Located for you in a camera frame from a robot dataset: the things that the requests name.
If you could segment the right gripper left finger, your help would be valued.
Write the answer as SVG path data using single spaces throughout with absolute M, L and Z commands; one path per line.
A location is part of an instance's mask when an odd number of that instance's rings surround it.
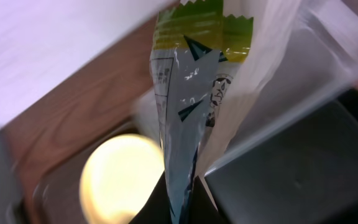
M 159 178 L 148 201 L 129 224 L 171 224 L 165 173 Z

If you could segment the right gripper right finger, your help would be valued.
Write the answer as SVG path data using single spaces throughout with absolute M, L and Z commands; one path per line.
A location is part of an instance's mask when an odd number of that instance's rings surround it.
M 210 200 L 199 177 L 196 177 L 194 181 L 188 223 L 227 224 Z

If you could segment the green snack wrapper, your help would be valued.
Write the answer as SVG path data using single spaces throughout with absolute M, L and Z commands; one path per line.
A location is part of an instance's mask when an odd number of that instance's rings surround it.
M 150 54 L 172 223 L 186 223 L 198 151 L 251 45 L 253 20 L 224 15 L 222 0 L 159 13 Z

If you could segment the white paper chopstick sleeve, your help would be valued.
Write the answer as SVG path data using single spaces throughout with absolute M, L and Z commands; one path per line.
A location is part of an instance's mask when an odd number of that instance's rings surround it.
M 203 176 L 236 135 L 264 86 L 281 64 L 301 0 L 227 0 L 224 16 L 254 20 L 250 51 L 226 92 L 195 174 Z

